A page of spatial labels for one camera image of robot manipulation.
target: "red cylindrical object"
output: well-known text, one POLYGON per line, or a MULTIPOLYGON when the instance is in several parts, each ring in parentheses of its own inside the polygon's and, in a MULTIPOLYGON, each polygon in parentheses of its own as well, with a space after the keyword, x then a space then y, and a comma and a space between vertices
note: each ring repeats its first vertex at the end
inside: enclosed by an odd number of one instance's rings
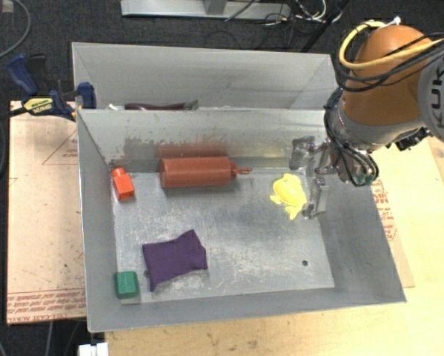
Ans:
POLYGON ((162 159, 159 178, 162 188, 226 185, 237 174, 248 174, 251 168, 237 168, 228 157, 194 157, 162 159))

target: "wooden table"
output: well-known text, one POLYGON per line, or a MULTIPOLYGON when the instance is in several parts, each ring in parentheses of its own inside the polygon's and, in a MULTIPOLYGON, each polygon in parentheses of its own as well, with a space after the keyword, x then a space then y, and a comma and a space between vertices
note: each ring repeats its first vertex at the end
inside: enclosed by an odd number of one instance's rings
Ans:
MULTIPOLYGON (((16 291, 8 292, 9 324, 85 315, 72 125, 54 118, 11 122, 11 161, 31 155, 31 169, 55 177, 48 187, 53 201, 43 193, 33 202, 33 209, 47 214, 36 216, 35 225, 26 223, 35 236, 23 237, 21 225, 12 220, 28 207, 16 204, 16 194, 21 183, 35 181, 22 169, 26 162, 11 168, 8 286, 16 291), (75 176, 74 183, 63 183, 62 175, 75 176), (53 209, 46 211, 49 204, 53 209), (72 214, 73 229, 56 230, 59 220, 68 224, 62 212, 72 214), (49 226, 53 229, 42 230, 49 226), (35 250, 32 260, 29 246, 35 250), (40 267, 49 260, 52 268, 40 267), (13 293, 18 296, 10 300, 13 293)), ((390 247, 403 286, 414 286, 405 289, 407 303, 108 332, 110 355, 444 355, 444 144, 429 139, 410 151, 382 149, 374 158, 397 227, 390 247)))

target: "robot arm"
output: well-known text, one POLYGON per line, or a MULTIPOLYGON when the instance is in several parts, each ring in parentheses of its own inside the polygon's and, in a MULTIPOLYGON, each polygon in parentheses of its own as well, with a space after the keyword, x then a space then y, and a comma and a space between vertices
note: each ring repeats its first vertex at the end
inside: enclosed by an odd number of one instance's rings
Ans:
POLYGON ((325 186, 323 174, 337 173, 354 186, 370 185, 379 173, 371 157, 375 150, 391 144, 404 150, 427 136, 444 141, 444 37, 425 36, 399 19, 365 22, 345 37, 334 68, 339 88, 325 106, 328 138, 315 150, 322 156, 306 217, 325 209, 317 188, 325 186), (352 41, 367 31, 348 61, 352 41))

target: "metal stand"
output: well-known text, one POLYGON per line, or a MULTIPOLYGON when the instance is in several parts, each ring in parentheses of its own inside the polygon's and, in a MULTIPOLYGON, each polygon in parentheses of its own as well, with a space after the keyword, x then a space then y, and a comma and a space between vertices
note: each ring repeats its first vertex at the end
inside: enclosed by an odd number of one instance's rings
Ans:
MULTIPOLYGON (((246 7, 248 1, 230 0, 122 0, 123 16, 172 16, 228 19, 246 7)), ((288 16, 286 4, 254 2, 234 19, 263 20, 270 14, 288 16)))

